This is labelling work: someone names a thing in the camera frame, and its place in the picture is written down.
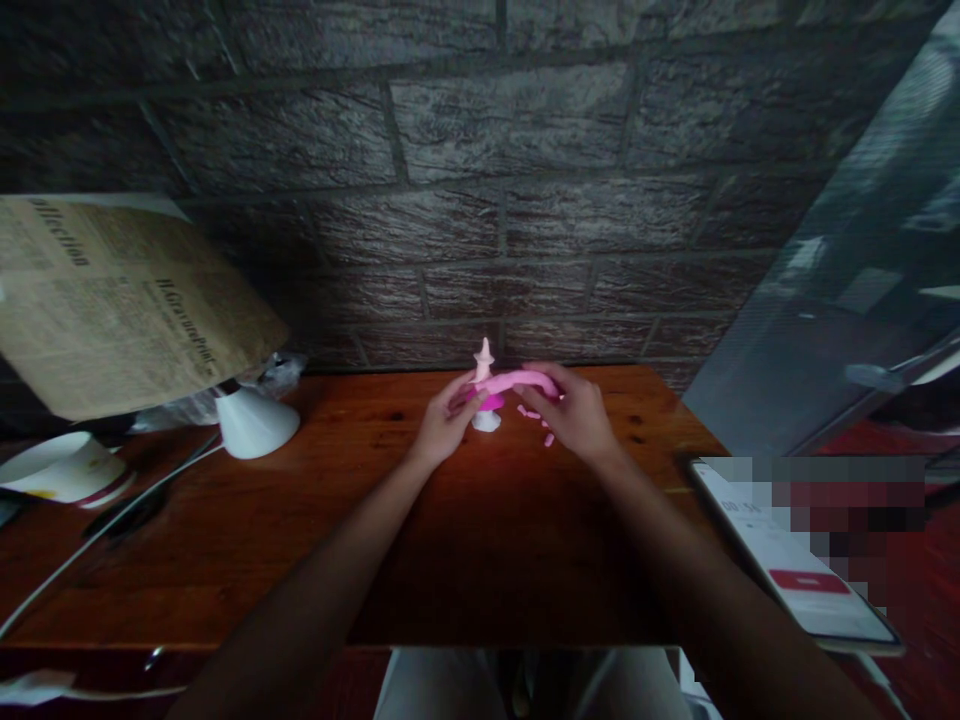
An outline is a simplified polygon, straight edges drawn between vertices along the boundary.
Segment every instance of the person's leg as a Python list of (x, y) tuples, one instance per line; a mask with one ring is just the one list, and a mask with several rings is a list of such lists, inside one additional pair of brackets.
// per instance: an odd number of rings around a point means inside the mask
[(584, 654), (571, 683), (569, 720), (690, 720), (690, 708), (659, 647)]
[(394, 650), (374, 720), (506, 720), (495, 661), (483, 650)]

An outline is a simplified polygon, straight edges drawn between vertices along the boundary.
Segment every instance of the red button on screen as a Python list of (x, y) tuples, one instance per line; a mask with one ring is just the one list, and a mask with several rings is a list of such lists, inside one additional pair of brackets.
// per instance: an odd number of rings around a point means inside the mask
[(832, 592), (849, 595), (843, 580), (830, 573), (806, 573), (794, 570), (771, 570), (770, 577), (784, 590), (809, 590), (810, 592)]

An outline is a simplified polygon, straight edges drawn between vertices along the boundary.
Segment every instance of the hand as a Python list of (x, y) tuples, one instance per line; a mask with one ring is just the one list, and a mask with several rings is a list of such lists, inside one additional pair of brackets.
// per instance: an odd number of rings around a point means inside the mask
[(588, 464), (620, 452), (599, 386), (556, 363), (532, 362), (524, 363), (523, 367), (550, 376), (560, 386), (563, 400), (556, 404), (535, 388), (513, 387), (514, 392), (547, 421), (560, 442)]
[(420, 432), (409, 454), (426, 462), (431, 470), (453, 455), (471, 418), (477, 414), (489, 395), (486, 390), (481, 390), (467, 402), (473, 376), (473, 370), (464, 373), (427, 404), (427, 412), (420, 423)]

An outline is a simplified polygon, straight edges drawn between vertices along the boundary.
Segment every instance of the wood grain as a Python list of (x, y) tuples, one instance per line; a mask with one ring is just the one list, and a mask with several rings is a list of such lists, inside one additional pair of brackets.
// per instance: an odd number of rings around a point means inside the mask
[[(582, 369), (615, 432), (680, 510), (718, 543), (685, 475), (726, 455), (644, 367)], [(5, 641), (21, 647), (209, 650), (400, 460), (424, 405), (455, 373), (305, 378), (303, 416), (275, 453), (217, 453), (178, 479), (165, 510), (117, 547), (92, 548)], [(672, 643), (613, 510), (586, 468), (516, 411), (469, 429), (426, 486), (351, 634), (356, 645)], [(123, 453), (141, 484), (210, 429), (157, 433)], [(12, 611), (79, 545), (90, 515), (45, 504), (0, 533), (0, 611)]]

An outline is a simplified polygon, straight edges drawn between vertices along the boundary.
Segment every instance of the smartphone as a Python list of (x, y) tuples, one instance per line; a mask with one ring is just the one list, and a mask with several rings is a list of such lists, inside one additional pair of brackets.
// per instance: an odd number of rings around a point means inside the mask
[(824, 650), (902, 655), (897, 633), (876, 608), (702, 460), (690, 474), (753, 563), (756, 577)]

